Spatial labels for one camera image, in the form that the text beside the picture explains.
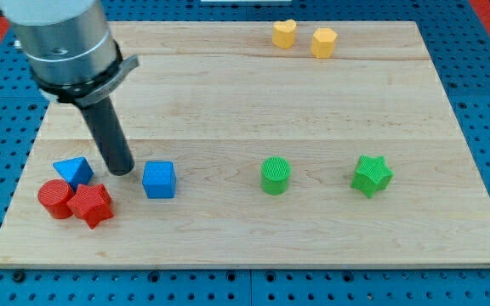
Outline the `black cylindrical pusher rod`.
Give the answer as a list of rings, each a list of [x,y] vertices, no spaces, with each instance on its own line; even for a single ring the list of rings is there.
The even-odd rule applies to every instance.
[[[111,99],[102,99],[80,111],[108,171],[116,176],[130,173],[134,158]]]

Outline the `black clamp flange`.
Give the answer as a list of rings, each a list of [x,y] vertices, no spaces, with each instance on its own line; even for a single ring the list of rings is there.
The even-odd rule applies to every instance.
[[[114,59],[101,71],[92,76],[82,75],[94,64],[81,60],[76,64],[52,67],[47,76],[33,72],[33,79],[39,88],[56,97],[59,103],[73,104],[78,108],[90,108],[112,93],[135,68],[140,66],[137,55],[123,58],[120,47],[114,42]]]

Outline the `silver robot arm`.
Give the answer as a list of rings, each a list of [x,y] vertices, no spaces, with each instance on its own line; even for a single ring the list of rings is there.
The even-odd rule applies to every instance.
[[[140,64],[123,57],[99,0],[0,0],[43,94],[78,108],[113,175],[134,168],[110,95]]]

